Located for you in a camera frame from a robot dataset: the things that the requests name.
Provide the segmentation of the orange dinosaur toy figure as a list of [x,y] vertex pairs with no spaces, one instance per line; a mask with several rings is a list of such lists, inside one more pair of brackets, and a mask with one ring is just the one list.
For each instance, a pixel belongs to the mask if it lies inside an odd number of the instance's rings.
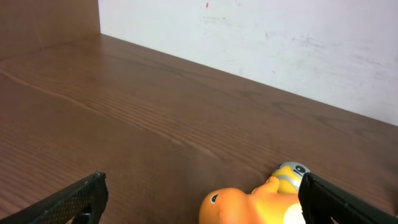
[[305,223],[297,194],[280,194],[276,177],[250,194],[236,188],[218,189],[202,201],[198,222],[201,224],[301,224]]

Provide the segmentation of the yellow one-eyed ball toy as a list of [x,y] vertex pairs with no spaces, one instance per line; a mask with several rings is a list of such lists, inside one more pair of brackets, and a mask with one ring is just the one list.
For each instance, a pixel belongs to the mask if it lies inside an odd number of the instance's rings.
[[278,178],[280,194],[298,194],[304,174],[311,170],[298,162],[284,162],[277,166],[271,176]]

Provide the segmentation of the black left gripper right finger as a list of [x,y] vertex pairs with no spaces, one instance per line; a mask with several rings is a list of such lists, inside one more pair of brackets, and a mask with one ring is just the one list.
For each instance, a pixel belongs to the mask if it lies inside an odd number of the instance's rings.
[[298,199],[306,224],[397,224],[397,217],[311,172],[303,176]]

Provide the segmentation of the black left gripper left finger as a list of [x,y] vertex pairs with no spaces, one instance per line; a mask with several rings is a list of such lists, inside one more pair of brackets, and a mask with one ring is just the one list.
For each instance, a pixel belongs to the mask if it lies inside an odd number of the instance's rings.
[[108,198],[106,174],[95,172],[1,219],[1,224],[99,223]]

